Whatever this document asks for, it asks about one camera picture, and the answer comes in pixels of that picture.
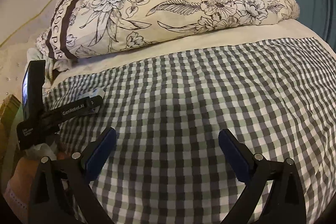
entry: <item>checkered cloth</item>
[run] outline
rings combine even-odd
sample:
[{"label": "checkered cloth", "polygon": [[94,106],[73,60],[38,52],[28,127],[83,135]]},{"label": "checkered cloth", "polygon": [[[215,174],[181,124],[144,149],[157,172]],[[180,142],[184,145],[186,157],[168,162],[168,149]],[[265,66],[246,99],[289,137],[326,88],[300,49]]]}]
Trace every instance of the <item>checkered cloth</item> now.
[{"label": "checkered cloth", "polygon": [[115,223],[220,223],[244,189],[219,148],[223,128],[252,153],[294,159],[313,223],[336,189],[335,65],[314,38],[212,47],[70,77],[45,104],[105,90],[99,113],[63,123],[61,139],[74,152],[107,126],[120,133],[91,184]]}]

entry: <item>black device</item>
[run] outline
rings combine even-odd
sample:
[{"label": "black device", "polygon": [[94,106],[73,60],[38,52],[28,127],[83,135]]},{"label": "black device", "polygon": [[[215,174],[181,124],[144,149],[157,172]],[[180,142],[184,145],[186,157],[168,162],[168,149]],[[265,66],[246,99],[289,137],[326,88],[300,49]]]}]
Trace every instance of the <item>black device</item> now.
[{"label": "black device", "polygon": [[45,60],[30,61],[22,84],[24,120],[16,127],[21,150],[33,145],[51,145],[59,124],[100,106],[101,96],[85,97],[48,112],[44,111],[42,86],[44,84]]},{"label": "black device", "polygon": [[[262,214],[255,224],[306,224],[306,211],[300,178],[291,158],[284,162],[266,160],[250,150],[228,130],[218,135],[219,145],[239,181],[246,184],[236,204],[221,224],[247,224],[263,192],[267,180],[273,180]],[[117,135],[106,128],[82,154],[72,159],[40,163],[31,187],[29,224],[80,224],[66,199],[61,179],[70,188],[88,224],[114,224],[104,211],[89,182],[98,174],[115,147]]]}]

